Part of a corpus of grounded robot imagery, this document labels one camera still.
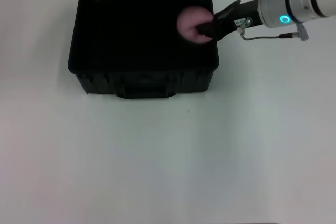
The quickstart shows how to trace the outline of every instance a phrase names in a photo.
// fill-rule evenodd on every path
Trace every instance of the black cable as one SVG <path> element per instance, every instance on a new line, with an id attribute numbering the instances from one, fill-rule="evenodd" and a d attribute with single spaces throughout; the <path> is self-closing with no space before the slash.
<path id="1" fill-rule="evenodd" d="M 263 36 L 263 37 L 245 38 L 244 36 L 242 36 L 242 38 L 243 40 L 250 41 L 250 40 L 256 40 L 256 39 L 279 39 L 280 37 L 279 36 L 274 36 L 274 37 Z"/>

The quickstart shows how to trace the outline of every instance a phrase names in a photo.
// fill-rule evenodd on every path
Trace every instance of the pink sphere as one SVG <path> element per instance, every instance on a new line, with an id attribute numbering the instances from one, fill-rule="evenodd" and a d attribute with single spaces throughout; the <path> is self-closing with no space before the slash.
<path id="1" fill-rule="evenodd" d="M 210 11 L 200 6 L 190 6 L 184 9 L 177 18 L 177 29 L 183 38 L 197 44 L 210 42 L 212 38 L 198 33 L 196 26 L 211 22 L 214 16 Z"/>

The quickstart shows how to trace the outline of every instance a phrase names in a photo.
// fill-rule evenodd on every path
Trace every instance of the white tabletop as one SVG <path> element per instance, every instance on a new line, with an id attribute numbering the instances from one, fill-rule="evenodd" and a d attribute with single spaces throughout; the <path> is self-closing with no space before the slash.
<path id="1" fill-rule="evenodd" d="M 0 223 L 336 222 L 335 19 L 231 34 L 206 93 L 124 100 L 67 69 L 77 0 L 0 3 Z"/>

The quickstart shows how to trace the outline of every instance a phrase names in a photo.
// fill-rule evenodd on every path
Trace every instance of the black storage bin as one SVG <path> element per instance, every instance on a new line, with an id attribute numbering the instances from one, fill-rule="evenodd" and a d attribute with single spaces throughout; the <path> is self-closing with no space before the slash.
<path id="1" fill-rule="evenodd" d="M 212 0 L 79 0 L 68 68 L 87 93 L 122 98 L 203 92 L 219 65 L 217 43 L 184 40 L 176 20 Z"/>

